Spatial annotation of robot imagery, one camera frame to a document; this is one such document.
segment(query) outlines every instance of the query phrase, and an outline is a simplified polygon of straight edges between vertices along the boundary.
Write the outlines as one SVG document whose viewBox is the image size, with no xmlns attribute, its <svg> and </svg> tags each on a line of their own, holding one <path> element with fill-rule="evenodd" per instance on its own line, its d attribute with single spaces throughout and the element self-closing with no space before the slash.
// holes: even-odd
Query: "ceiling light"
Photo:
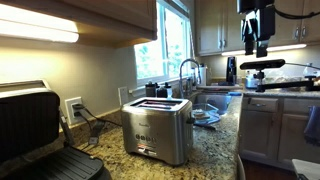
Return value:
<svg viewBox="0 0 320 180">
<path fill-rule="evenodd" d="M 288 46 L 275 46 L 275 47 L 269 47 L 267 48 L 268 52 L 272 51 L 284 51 L 284 50 L 292 50 L 292 49 L 299 49 L 306 47 L 306 44 L 296 44 L 296 45 L 288 45 Z M 223 52 L 222 56 L 234 56 L 234 55 L 244 55 L 245 50 L 239 50 L 239 51 L 229 51 L 229 52 Z"/>
<path fill-rule="evenodd" d="M 74 22 L 0 4 L 0 35 L 60 42 L 79 38 Z"/>
</svg>

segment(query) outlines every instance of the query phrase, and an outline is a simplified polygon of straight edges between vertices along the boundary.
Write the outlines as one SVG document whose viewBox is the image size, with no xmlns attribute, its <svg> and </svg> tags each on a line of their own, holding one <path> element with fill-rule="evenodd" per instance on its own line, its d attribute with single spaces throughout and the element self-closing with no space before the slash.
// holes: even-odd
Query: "coffee maker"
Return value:
<svg viewBox="0 0 320 180">
<path fill-rule="evenodd" d="M 233 75 L 237 75 L 237 61 L 236 61 L 236 57 L 231 56 L 231 57 L 228 57 L 227 72 L 226 72 L 226 82 L 228 85 L 235 84 L 235 82 L 233 82 Z"/>
</svg>

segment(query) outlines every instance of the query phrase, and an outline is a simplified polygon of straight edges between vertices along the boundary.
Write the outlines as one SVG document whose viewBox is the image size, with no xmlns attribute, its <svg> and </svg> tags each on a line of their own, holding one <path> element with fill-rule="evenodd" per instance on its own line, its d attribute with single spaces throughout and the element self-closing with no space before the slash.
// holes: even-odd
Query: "electrical outlet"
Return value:
<svg viewBox="0 0 320 180">
<path fill-rule="evenodd" d="M 123 105 L 127 103 L 128 100 L 128 88 L 127 87 L 119 87 L 118 88 L 118 94 L 119 94 L 119 102 L 120 105 Z"/>
<path fill-rule="evenodd" d="M 67 122 L 69 125 L 78 124 L 78 123 L 84 121 L 84 119 L 82 117 L 74 116 L 74 113 L 78 112 L 80 110 L 73 109 L 73 107 L 72 107 L 72 105 L 74 105 L 74 104 L 82 104 L 81 97 L 66 99 L 65 104 L 66 104 L 67 114 L 68 114 Z"/>
</svg>

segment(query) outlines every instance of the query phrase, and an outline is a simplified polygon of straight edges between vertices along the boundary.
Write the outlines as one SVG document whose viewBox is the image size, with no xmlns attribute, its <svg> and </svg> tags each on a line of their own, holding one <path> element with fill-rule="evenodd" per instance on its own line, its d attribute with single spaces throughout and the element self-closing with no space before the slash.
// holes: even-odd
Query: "bowl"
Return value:
<svg viewBox="0 0 320 180">
<path fill-rule="evenodd" d="M 220 121 L 218 108 L 207 104 L 200 103 L 192 106 L 192 118 L 195 119 L 194 124 L 212 124 Z"/>
</svg>

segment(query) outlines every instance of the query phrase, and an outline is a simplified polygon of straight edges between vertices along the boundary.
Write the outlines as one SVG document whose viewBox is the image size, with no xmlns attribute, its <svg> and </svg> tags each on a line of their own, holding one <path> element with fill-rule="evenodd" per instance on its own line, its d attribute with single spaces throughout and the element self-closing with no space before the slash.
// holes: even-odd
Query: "lower cabinet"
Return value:
<svg viewBox="0 0 320 180">
<path fill-rule="evenodd" d="M 304 139 L 310 106 L 320 106 L 320 99 L 244 97 L 240 156 L 291 170 L 292 159 L 320 163 L 320 147 Z"/>
</svg>

